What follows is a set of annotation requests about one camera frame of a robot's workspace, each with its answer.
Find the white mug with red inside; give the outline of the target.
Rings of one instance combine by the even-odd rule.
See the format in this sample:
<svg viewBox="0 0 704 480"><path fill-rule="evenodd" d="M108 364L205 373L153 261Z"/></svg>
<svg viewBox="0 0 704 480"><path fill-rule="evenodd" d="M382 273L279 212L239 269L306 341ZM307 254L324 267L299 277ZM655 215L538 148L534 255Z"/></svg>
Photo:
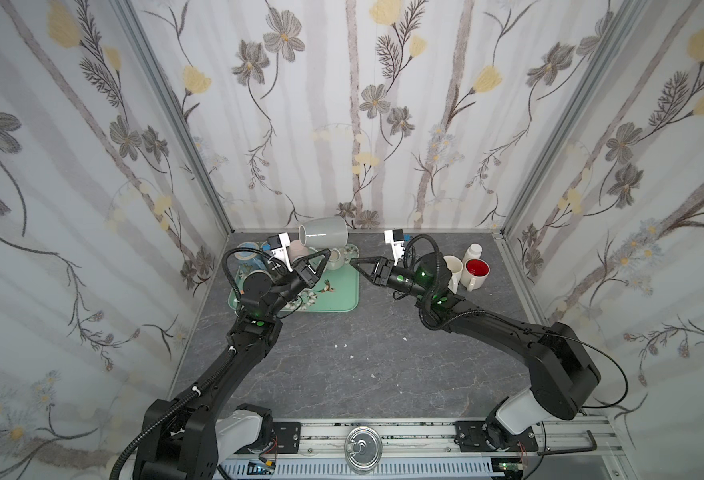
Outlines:
<svg viewBox="0 0 704 480"><path fill-rule="evenodd" d="M474 291L483 286L490 274L489 264L482 259L470 259L464 263L460 282L468 291Z"/></svg>

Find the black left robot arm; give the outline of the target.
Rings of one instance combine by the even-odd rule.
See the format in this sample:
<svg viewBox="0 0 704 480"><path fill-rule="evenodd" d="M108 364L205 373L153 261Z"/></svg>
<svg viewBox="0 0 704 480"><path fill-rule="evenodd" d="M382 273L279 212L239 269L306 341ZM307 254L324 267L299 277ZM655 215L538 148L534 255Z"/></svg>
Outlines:
<svg viewBox="0 0 704 480"><path fill-rule="evenodd" d="M238 283L228 268L239 252L261 257L271 271L253 271ZM280 312L302 291L321 279L331 257L322 249L286 264L254 248L236 247L222 256L221 266L233 289L237 318L226 335L226 346L204 374L173 400L157 400L146 411L142 431L117 457L109 474L118 479L129 460L133 479L211 479L219 465L216 423L226 402L245 377L277 343Z"/></svg>

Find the white cream mug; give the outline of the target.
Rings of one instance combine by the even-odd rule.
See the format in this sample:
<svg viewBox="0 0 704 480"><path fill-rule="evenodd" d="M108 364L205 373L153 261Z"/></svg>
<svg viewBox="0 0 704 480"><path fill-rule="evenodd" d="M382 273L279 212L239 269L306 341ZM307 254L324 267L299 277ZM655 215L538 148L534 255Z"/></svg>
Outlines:
<svg viewBox="0 0 704 480"><path fill-rule="evenodd" d="M448 288L452 293L457 293L464 271L464 265L461 259L453 255L445 255L444 260L450 272Z"/></svg>

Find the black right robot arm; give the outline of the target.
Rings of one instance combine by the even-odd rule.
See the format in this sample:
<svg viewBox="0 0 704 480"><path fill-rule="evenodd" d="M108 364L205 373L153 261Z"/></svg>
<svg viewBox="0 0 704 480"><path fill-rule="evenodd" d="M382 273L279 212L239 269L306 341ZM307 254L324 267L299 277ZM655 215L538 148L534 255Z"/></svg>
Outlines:
<svg viewBox="0 0 704 480"><path fill-rule="evenodd" d="M596 347L570 326L514 320L453 292L445 256L427 234L407 242L401 259L359 257L351 265L371 284L414 298L427 329L479 340L527 367L529 387L501 401L480 429L479 443L490 451L511 448L533 425L551 417L575 419L601 383L591 357Z"/></svg>

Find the grey mug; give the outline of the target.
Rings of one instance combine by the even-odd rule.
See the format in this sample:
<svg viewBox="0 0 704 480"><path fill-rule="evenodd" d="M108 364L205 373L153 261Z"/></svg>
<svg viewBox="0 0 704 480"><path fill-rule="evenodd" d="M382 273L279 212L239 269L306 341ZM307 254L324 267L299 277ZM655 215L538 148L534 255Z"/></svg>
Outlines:
<svg viewBox="0 0 704 480"><path fill-rule="evenodd" d="M348 226L342 217L309 220L298 228L299 240L308 248L341 248L348 240Z"/></svg>

